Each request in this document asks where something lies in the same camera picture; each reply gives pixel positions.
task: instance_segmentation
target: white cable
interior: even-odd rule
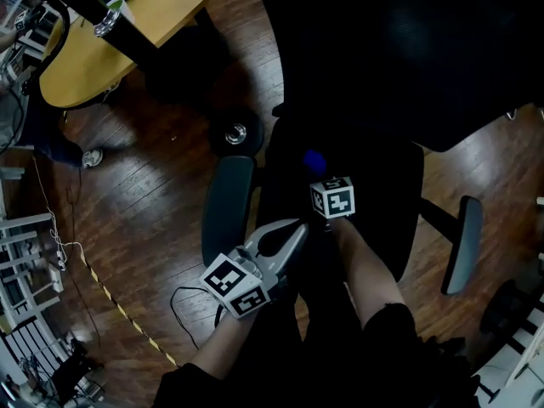
[[[49,201],[45,195],[45,190],[43,189],[42,180],[40,179],[40,173],[37,170],[36,157],[32,156],[34,161],[34,167],[36,168],[37,181],[40,184],[40,189],[42,190],[43,198],[45,199],[45,206],[48,209],[48,212],[51,214],[51,221],[53,222],[53,228],[49,230],[49,234],[53,237],[54,242],[57,244],[57,258],[59,259],[59,266],[62,270],[66,269],[66,261],[68,257],[66,256],[65,247],[78,245],[81,249],[81,258],[85,261],[85,254],[83,253],[83,246],[78,241],[71,241],[69,243],[62,243],[62,240],[59,236],[59,230],[57,229],[57,218],[54,216],[53,211],[49,208]]]

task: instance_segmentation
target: marker cube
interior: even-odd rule
[[[354,186],[349,177],[313,183],[309,188],[312,207],[323,218],[339,218],[355,213]]]
[[[270,302],[262,280],[224,254],[213,260],[200,282],[237,319]]]

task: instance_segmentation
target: chair armrest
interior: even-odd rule
[[[474,266],[479,259],[479,240],[484,226],[482,203],[471,196],[464,196],[459,207],[459,232],[453,241],[450,262],[442,282],[442,293],[455,295],[465,288]]]
[[[243,244],[255,171],[252,157],[227,156],[219,161],[202,219],[202,258],[206,266],[221,252],[227,254]]]

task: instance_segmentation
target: cup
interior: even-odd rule
[[[125,0],[111,0],[108,2],[107,6],[110,9],[121,11],[121,14],[123,14],[127,20],[134,24],[134,15]]]

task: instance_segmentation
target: chair seat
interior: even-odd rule
[[[312,213],[309,184],[317,180],[303,164],[308,150],[326,159],[326,176],[320,179],[352,179],[355,215],[350,219],[398,281],[417,226],[422,148],[370,130],[312,128],[284,116],[276,122],[266,152],[258,225]]]

